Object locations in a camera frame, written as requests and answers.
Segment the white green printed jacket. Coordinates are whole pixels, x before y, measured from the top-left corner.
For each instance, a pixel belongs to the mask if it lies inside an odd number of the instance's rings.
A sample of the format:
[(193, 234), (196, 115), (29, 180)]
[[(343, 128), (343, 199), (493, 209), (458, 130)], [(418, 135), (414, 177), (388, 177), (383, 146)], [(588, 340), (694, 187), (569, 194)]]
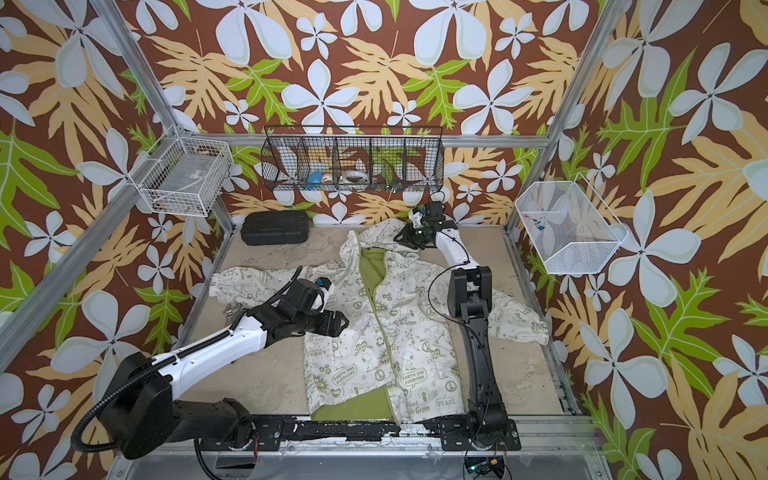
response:
[(304, 337), (309, 412), (345, 418), (369, 406), (412, 423), (464, 411), (449, 324), (448, 274), (398, 245), (395, 219), (350, 232), (334, 261), (309, 267), (329, 278), (330, 307), (350, 324), (337, 338)]

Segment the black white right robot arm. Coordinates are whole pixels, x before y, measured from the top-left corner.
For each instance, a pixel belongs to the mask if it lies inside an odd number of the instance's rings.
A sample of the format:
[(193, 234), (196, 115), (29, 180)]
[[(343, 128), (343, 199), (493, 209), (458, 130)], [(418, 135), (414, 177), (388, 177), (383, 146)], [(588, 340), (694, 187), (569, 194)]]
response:
[(491, 269), (470, 255), (456, 222), (448, 218), (440, 201), (413, 209), (395, 241), (415, 250), (435, 248), (448, 263), (448, 312), (439, 315), (457, 324), (463, 336), (470, 374), (466, 438), (475, 449), (496, 446), (510, 433), (510, 426), (491, 359)]

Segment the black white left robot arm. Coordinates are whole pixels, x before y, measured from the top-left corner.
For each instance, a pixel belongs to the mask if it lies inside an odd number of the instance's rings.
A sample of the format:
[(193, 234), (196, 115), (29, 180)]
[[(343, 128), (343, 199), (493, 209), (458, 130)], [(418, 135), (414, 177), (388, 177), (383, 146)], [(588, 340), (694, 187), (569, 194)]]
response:
[(335, 338), (349, 321), (330, 308), (334, 284), (294, 273), (265, 302), (239, 309), (223, 329), (179, 349), (147, 357), (135, 353), (117, 367), (105, 393), (75, 426), (80, 453), (119, 450), (141, 458), (167, 443), (191, 440), (242, 448), (253, 437), (253, 416), (232, 398), (214, 403), (182, 396), (223, 367), (278, 341), (307, 333)]

